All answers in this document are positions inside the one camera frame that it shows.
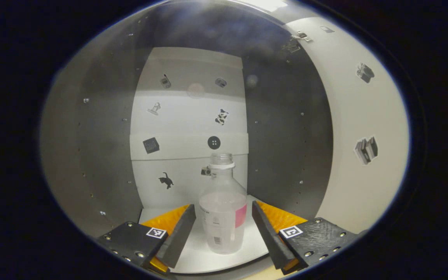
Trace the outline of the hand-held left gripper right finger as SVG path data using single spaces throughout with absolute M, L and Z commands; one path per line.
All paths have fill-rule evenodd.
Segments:
M 283 275 L 323 263 L 359 238 L 322 217 L 306 220 L 261 201 L 251 209 L 275 269 Z

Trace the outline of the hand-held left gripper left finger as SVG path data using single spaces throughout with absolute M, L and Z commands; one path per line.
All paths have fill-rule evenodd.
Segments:
M 135 266 L 168 275 L 178 263 L 195 221 L 194 204 L 188 204 L 142 223 L 124 222 L 100 234 L 96 241 Z

